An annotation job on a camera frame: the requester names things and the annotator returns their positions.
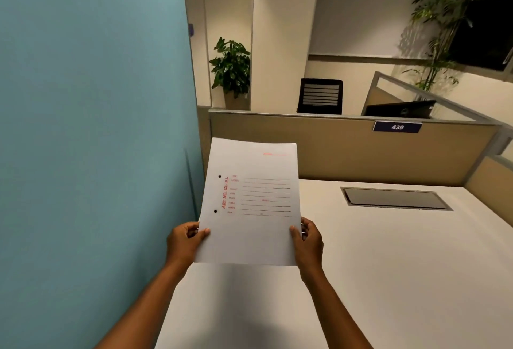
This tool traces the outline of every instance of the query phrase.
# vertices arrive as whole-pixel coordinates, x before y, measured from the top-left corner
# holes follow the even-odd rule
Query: number sign
[[[388,131],[392,133],[418,133],[422,122],[393,122],[377,120],[372,131]]]

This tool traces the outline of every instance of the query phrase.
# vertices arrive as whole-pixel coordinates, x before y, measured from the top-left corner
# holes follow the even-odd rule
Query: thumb
[[[192,239],[196,242],[196,245],[199,245],[205,238],[208,237],[209,234],[210,228],[207,227],[206,229],[198,230],[197,234],[192,237]]]
[[[301,238],[301,235],[299,234],[299,230],[296,229],[295,226],[290,227],[290,235],[292,236],[292,241],[294,242],[294,247],[299,247],[300,242],[303,243],[303,239]]]

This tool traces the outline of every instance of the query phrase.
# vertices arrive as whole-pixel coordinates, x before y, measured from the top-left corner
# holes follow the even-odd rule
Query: white table top
[[[349,206],[341,186],[436,191],[454,211]],[[323,266],[374,349],[513,345],[513,228],[464,188],[300,181]],[[193,264],[158,349],[325,348],[298,268]]]

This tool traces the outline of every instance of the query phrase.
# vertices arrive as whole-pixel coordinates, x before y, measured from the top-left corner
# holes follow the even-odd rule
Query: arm
[[[340,301],[322,269],[324,244],[315,224],[301,218],[306,237],[298,229],[290,227],[296,250],[301,279],[312,296],[317,316],[330,349],[372,349],[369,341],[358,328],[351,315]]]
[[[155,344],[176,285],[194,261],[196,250],[210,229],[198,231],[199,222],[173,229],[167,238],[164,268],[95,349],[150,349]]]

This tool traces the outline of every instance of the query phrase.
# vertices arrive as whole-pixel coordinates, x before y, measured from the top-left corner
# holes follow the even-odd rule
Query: forearm
[[[178,269],[164,267],[96,349],[152,348],[179,280]]]
[[[372,349],[323,271],[306,277],[305,284],[330,349]]]

